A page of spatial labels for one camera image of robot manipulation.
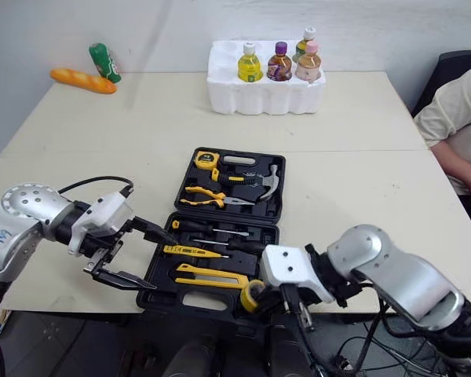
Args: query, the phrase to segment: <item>green can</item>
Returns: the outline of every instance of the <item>green can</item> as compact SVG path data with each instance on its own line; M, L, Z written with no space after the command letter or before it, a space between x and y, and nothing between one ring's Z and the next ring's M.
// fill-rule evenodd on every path
M89 53L91 54L93 62L101 76L109 79L113 83L120 81L122 77L117 72L117 67L111 58L111 54L107 46L103 43L94 43L89 46Z

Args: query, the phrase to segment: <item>white table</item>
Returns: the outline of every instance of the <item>white table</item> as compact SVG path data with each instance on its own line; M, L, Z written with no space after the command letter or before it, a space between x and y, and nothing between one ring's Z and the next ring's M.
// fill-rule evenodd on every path
M315 115L214 114L204 79L126 75L111 96L54 84L0 155L0 197L23 181L60 188L122 175L135 182L130 204L137 214L163 225L195 148L280 153L287 158L281 244L313 242L323 251L348 227L373 223L403 250L430 260L471 300L471 223L384 73L327 73ZM100 182L69 197L90 203L118 187ZM155 245L138 232L124 241L110 268L143 276ZM136 293L93 282L82 272L85 262L43 241L4 307L141 311ZM377 305L367 293L348 309L315 310L374 312Z

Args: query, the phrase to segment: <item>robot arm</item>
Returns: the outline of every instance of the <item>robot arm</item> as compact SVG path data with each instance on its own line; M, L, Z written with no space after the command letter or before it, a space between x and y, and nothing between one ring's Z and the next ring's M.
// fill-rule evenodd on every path
M45 185L12 187L0 200L0 302L42 239L61 242L74 256L89 258L84 271L101 283L124 290L154 289L137 276L104 268L133 229L151 242L176 244L157 225L135 217L127 205L129 192L113 192L92 205L71 202Z
M269 246L261 263L265 284L281 291L286 308L301 311L302 327L311 325L307 305L336 300L346 306L367 281L415 336L425 337L449 365L471 375L471 303L430 263L402 252L373 225L347 230L326 253L316 253L312 245L306 250ZM291 287L297 288L298 304L287 302L293 300ZM262 292L258 299L264 297Z

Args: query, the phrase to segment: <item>black chair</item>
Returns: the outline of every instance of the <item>black chair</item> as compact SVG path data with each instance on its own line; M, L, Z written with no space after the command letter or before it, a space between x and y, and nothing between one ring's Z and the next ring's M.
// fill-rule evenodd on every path
M458 79L469 69L471 69L471 50L442 53L411 116L416 116L425 106L431 103L438 88L447 82Z

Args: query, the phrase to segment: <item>hammer head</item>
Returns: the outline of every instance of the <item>hammer head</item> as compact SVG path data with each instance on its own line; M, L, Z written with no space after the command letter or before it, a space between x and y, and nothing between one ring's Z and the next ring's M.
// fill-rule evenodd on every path
M261 179L261 185L269 187L268 191L260 196L260 200L269 200L279 184L279 177L277 176L277 165L270 166L270 175Z

